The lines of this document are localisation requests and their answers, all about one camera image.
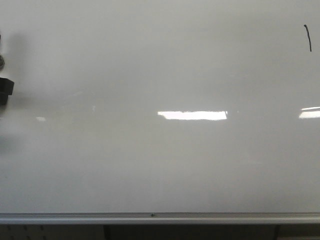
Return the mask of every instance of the black object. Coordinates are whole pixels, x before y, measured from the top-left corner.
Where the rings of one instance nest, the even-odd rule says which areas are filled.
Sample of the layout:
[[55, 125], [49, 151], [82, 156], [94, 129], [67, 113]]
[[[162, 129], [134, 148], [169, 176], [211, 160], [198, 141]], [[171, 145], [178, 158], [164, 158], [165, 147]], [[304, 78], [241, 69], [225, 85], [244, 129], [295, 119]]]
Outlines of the black object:
[[8, 96], [12, 95], [15, 83], [7, 78], [0, 77], [0, 105], [6, 105]]

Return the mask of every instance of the black marker line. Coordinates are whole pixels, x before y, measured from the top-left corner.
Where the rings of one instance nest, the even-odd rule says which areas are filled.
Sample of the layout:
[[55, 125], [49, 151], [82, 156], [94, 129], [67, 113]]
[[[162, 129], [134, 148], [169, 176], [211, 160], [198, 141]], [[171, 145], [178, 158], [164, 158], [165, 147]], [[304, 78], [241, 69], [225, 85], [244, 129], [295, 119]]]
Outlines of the black marker line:
[[308, 26], [307, 26], [307, 25], [304, 25], [304, 27], [305, 27], [305, 29], [306, 29], [306, 33], [308, 34], [309, 45], [310, 45], [310, 52], [312, 52], [311, 39], [310, 39], [310, 34], [309, 34]]

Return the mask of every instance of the whiteboard ledge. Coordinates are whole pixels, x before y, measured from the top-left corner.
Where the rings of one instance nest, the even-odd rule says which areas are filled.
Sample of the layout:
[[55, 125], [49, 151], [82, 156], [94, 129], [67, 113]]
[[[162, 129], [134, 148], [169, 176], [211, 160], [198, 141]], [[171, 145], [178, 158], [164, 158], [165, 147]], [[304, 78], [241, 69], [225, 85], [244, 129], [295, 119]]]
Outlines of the whiteboard ledge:
[[319, 224], [320, 213], [0, 213], [0, 224]]

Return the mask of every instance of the whiteboard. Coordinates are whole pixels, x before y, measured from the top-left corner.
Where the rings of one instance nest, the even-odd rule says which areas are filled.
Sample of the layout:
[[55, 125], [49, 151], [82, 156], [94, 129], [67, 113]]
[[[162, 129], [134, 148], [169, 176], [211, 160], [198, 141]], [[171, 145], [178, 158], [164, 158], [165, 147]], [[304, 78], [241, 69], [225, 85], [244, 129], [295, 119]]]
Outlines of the whiteboard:
[[320, 212], [319, 23], [317, 0], [1, 0], [0, 213]]

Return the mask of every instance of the black clip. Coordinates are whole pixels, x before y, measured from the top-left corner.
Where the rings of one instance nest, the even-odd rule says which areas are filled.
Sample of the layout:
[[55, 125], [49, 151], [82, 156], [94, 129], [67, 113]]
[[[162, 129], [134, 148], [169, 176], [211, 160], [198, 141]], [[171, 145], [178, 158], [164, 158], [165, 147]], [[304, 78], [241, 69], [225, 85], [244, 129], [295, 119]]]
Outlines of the black clip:
[[[0, 55], [0, 71], [5, 66], [5, 60]], [[7, 78], [0, 77], [0, 105], [6, 105], [8, 102], [8, 96], [12, 95], [15, 83]]]

